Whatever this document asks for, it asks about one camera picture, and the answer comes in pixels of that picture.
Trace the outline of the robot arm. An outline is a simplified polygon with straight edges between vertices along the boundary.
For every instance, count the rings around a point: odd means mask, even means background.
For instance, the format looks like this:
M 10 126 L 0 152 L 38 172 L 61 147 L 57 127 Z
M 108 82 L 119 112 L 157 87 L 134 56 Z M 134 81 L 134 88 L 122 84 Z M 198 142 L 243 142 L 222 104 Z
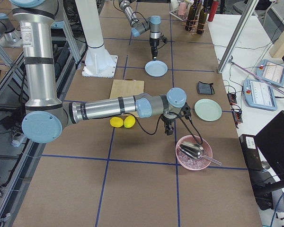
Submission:
M 167 38 L 161 32 L 161 17 L 154 15 L 145 18 L 140 12 L 133 11 L 131 3 L 134 0 L 119 0 L 118 4 L 120 10 L 126 15 L 130 26 L 131 33 L 134 37 L 139 37 L 143 33 L 149 31 L 149 42 L 151 47 L 152 60 L 155 61 L 158 56 L 158 49 L 160 49 L 160 41 L 167 43 Z
M 105 48 L 99 13 L 95 0 L 76 0 L 84 36 L 87 56 L 84 76 L 112 78 L 118 60 Z M 157 60 L 159 40 L 165 37 L 160 32 L 160 16 L 151 16 L 141 22 L 132 10 L 134 0 L 119 0 L 120 10 L 128 19 L 134 37 L 150 31 L 152 59 Z M 164 122 L 165 133 L 173 134 L 172 123 L 182 117 L 191 120 L 190 107 L 183 89 L 174 87 L 166 95 L 151 96 L 147 93 L 117 97 L 93 102 L 66 101 L 58 95 L 54 68 L 52 32 L 57 22 L 60 3 L 58 0 L 10 0 L 14 18 L 19 22 L 23 40 L 24 65 L 28 84 L 26 115 L 22 120 L 22 132 L 33 142 L 47 144 L 57 139 L 64 128 L 80 121 L 104 119 L 136 112 L 140 118 L 158 115 Z

